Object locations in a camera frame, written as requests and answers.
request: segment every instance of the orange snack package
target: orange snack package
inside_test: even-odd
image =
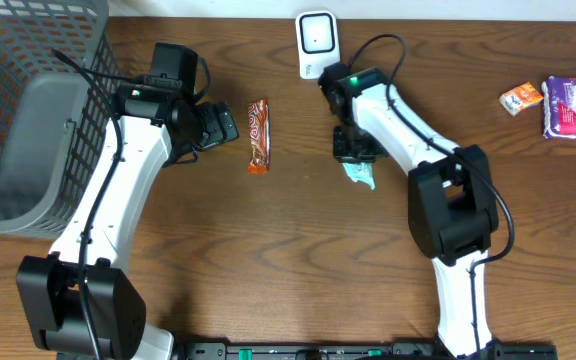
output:
[[[268,128],[268,99],[261,99],[248,106],[250,145],[252,157],[248,174],[265,174],[270,163],[270,130]]]
[[[499,102],[512,116],[515,116],[521,110],[539,104],[543,99],[534,86],[525,83],[501,95]]]

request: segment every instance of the camera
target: camera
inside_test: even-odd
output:
[[[206,73],[206,85],[195,92],[198,64]],[[167,127],[173,146],[164,167],[178,163],[191,152],[196,161],[197,151],[239,138],[225,101],[197,105],[209,86],[208,66],[197,53],[183,45],[157,43],[150,74],[122,82],[113,96],[113,111],[148,118],[153,125]]]

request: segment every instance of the purple and white package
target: purple and white package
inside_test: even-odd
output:
[[[544,137],[576,140],[576,79],[551,76],[544,92]]]

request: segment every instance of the plastic basket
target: plastic basket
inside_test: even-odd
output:
[[[83,196],[109,114],[50,49],[116,74],[107,18],[105,0],[0,0],[0,233],[56,238]]]

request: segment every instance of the basket mesh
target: basket mesh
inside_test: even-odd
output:
[[[112,49],[103,33],[106,18],[98,15],[104,13],[99,6],[107,4],[98,0],[0,0],[0,157],[24,85],[40,73],[74,72],[50,54],[51,48],[83,66],[117,74]],[[95,81],[107,93],[117,86],[116,81],[108,79]],[[15,234],[55,238],[74,214],[97,164],[109,118],[99,95],[89,90],[81,118],[73,119],[79,126],[57,200],[42,218]]]

